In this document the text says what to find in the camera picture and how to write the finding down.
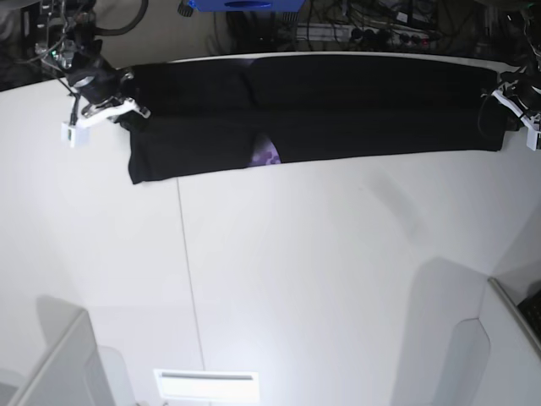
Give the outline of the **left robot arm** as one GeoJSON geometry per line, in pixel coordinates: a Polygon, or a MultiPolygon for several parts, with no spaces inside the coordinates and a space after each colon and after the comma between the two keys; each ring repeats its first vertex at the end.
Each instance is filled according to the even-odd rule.
{"type": "Polygon", "coordinates": [[[507,106],[528,129],[540,131],[540,1],[480,1],[485,6],[518,17],[521,42],[526,53],[521,67],[503,73],[498,91],[500,103],[507,106]]]}

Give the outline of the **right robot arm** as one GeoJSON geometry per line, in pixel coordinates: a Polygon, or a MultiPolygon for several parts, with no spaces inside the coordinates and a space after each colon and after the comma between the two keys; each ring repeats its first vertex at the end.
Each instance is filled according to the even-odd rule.
{"type": "Polygon", "coordinates": [[[74,98],[68,130],[88,129],[102,121],[124,123],[136,116],[150,117],[150,110],[134,99],[131,69],[115,69],[101,54],[102,38],[129,33],[145,17],[149,3],[142,1],[125,26],[103,29],[96,25],[94,1],[40,1],[36,22],[35,56],[59,72],[74,98]]]}

